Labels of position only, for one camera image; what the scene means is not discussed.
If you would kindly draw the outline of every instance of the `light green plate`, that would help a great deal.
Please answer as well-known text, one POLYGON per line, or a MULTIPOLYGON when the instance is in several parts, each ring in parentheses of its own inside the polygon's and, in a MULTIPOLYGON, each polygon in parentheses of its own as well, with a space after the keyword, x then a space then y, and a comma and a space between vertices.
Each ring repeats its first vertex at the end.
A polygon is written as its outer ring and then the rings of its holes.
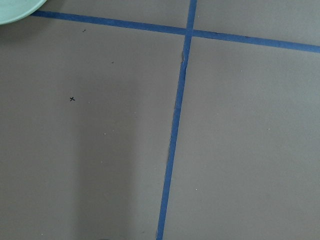
POLYGON ((0 25, 25 18, 47 0, 0 0, 0 25))

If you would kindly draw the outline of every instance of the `floor surface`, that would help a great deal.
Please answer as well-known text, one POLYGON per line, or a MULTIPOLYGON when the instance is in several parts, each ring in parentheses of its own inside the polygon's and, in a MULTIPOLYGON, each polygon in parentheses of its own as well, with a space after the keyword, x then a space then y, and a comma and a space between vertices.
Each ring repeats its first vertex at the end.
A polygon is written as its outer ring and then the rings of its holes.
POLYGON ((0 239, 319 240, 319 7, 48 0, 0 26, 0 239))

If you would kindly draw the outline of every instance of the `gray floor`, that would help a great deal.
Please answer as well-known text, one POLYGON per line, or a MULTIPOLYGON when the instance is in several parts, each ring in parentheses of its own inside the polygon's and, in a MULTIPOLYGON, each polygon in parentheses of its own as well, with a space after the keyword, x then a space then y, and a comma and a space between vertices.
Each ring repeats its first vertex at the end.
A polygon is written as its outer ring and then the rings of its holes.
MULTIPOLYGON (((320 45, 319 7, 199 0, 194 29, 320 45)), ((185 28, 188 8, 40 10, 185 28)), ((0 26, 0 239, 156 238, 184 38, 35 16, 0 26)), ((188 61, 163 239, 318 240, 319 53, 193 37, 188 61)))

